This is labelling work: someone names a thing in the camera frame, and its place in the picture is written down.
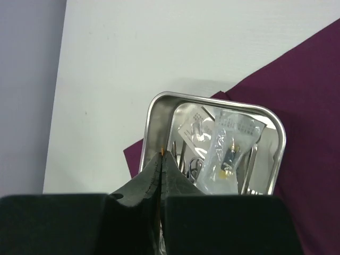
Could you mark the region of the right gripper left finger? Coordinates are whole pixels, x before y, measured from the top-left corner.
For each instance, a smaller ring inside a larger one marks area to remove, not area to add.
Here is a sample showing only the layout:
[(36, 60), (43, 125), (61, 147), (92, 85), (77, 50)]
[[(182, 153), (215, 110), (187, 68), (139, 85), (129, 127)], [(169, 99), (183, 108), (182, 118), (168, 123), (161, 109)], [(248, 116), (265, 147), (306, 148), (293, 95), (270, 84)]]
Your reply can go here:
[(162, 159), (111, 194), (1, 198), (1, 254), (157, 254)]

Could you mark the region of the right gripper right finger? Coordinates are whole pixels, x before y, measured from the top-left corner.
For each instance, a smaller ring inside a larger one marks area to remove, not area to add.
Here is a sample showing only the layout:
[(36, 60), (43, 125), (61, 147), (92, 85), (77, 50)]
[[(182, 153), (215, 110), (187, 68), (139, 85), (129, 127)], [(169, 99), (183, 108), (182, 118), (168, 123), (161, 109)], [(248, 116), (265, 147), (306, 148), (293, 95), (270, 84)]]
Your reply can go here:
[(205, 195), (164, 153), (162, 219), (168, 254), (302, 254), (291, 216), (272, 195)]

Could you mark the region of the stainless steel instrument tray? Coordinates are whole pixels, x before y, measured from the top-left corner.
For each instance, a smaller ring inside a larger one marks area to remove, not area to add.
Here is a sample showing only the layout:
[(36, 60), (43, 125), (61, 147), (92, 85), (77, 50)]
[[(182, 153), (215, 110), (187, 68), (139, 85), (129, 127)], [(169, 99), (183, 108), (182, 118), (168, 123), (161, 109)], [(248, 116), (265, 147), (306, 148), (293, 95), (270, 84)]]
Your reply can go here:
[(183, 147), (183, 140), (176, 129), (188, 117), (189, 112), (199, 106), (211, 118), (216, 116), (218, 110), (228, 110), (253, 117), (267, 125), (257, 143), (257, 152), (251, 156), (252, 184), (248, 190), (252, 194), (272, 195), (286, 146), (284, 126), (269, 109), (233, 102), (224, 93), (212, 98), (175, 92), (158, 94), (148, 108), (139, 170), (143, 170), (161, 148), (170, 150), (172, 142), (176, 142), (179, 149)]

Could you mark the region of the clear suture packet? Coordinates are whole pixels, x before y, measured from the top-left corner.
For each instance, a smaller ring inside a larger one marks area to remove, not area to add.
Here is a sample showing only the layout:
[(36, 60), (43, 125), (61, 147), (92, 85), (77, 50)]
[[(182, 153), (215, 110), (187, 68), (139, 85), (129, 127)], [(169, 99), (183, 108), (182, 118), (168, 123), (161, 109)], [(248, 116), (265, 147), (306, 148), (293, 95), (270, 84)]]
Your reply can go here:
[(250, 116), (222, 110), (215, 118), (210, 147), (196, 187), (205, 194), (240, 194), (243, 157), (260, 139), (266, 124)]

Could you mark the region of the straight steel scissors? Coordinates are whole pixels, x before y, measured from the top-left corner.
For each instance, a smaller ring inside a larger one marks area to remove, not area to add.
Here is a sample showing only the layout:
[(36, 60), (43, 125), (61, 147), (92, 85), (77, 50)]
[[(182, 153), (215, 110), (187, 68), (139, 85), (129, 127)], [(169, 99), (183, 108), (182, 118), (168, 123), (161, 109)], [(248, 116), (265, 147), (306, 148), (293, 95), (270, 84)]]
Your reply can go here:
[(193, 184), (197, 182), (202, 166), (203, 166), (203, 160), (201, 158), (193, 157), (190, 160), (188, 164), (188, 170), (186, 172), (186, 177)]

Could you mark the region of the orange adhesive strip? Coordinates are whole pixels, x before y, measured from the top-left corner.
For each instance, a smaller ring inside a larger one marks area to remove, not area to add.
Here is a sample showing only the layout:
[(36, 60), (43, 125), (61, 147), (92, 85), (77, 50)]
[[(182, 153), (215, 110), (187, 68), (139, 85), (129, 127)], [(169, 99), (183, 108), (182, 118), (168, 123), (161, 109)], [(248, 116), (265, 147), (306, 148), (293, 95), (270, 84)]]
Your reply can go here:
[(164, 155), (164, 147), (161, 147), (160, 152), (158, 153), (157, 159), (157, 174), (158, 174), (158, 216), (160, 222), (160, 228), (164, 229), (165, 227), (165, 195), (164, 195), (164, 186), (163, 186), (163, 155)]

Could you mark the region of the white blue label packet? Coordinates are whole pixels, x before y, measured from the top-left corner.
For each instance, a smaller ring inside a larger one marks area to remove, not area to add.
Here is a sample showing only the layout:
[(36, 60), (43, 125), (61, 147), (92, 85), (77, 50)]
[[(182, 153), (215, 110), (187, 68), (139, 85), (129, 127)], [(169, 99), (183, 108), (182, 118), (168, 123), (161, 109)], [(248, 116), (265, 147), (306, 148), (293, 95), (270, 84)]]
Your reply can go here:
[(210, 148), (214, 126), (215, 118), (204, 106), (199, 105), (186, 114), (178, 133), (197, 157), (205, 158)]

